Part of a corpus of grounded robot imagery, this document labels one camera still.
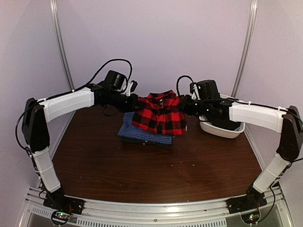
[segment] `stack of folded clothes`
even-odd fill
[[[175,135],[187,132],[185,115],[178,109],[180,102],[172,90],[139,98],[142,109],[125,113],[118,135],[123,142],[171,145]]]

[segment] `red and black checkered shirt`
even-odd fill
[[[143,109],[134,113],[132,125],[153,133],[185,134],[187,122],[184,113],[177,107],[180,102],[172,90],[139,98],[138,103]]]

